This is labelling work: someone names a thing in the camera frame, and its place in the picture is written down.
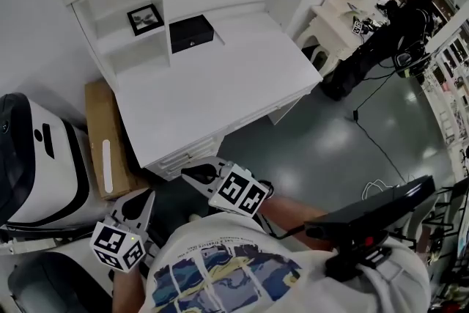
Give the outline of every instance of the forearm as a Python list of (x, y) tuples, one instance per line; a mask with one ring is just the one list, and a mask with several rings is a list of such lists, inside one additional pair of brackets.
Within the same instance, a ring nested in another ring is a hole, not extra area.
[(128, 274), (116, 271), (112, 313), (138, 313), (144, 302), (144, 285), (139, 267), (134, 267)]
[[(259, 208), (259, 213), (285, 231), (327, 214), (325, 211), (282, 196), (274, 196), (264, 201)], [(330, 251), (332, 248), (328, 241), (308, 237), (304, 231), (296, 234), (295, 237), (311, 249)]]

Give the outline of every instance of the black shoe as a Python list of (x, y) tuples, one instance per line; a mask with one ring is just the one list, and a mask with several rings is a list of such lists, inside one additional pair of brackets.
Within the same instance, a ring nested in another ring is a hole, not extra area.
[(341, 90), (332, 84), (321, 82), (320, 88), (326, 97), (329, 97), (331, 100), (335, 100), (336, 102), (339, 102), (344, 97)]

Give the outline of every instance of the black box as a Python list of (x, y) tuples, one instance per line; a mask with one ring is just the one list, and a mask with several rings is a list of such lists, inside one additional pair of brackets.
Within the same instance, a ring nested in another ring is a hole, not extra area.
[(213, 27), (203, 16), (187, 18), (169, 25), (173, 54), (213, 40)]

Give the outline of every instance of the white t-shirt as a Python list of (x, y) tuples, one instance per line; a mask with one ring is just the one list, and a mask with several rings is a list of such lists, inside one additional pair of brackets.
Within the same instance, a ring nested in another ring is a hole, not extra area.
[(430, 302), (423, 262), (388, 240), (377, 270), (340, 283), (324, 274), (334, 253), (291, 252), (252, 219), (219, 213), (180, 227), (157, 255), (140, 312), (420, 313)]

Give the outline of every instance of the person wearing white t-shirt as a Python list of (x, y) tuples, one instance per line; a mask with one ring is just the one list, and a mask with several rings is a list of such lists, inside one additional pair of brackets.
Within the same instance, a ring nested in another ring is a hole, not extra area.
[[(259, 213), (288, 230), (325, 215), (274, 196)], [(393, 240), (376, 270), (345, 283), (325, 276), (331, 244), (296, 234), (310, 251), (292, 252), (253, 219), (219, 213), (192, 221), (169, 238), (150, 268), (146, 293), (135, 267), (116, 272), (113, 313), (310, 312), (423, 313), (430, 302), (423, 262)]]

